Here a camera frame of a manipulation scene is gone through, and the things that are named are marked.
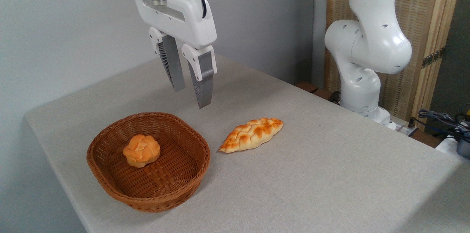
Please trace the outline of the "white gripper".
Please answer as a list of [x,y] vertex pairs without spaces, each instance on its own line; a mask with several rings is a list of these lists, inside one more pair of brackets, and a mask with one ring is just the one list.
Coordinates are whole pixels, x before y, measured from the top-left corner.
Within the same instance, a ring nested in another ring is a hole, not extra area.
[[174,91],[186,87],[176,38],[185,43],[182,53],[188,61],[198,107],[201,109],[209,105],[213,96],[213,75],[218,71],[214,49],[210,46],[215,42],[217,33],[207,0],[135,2],[141,18],[151,26],[148,34],[152,46]]

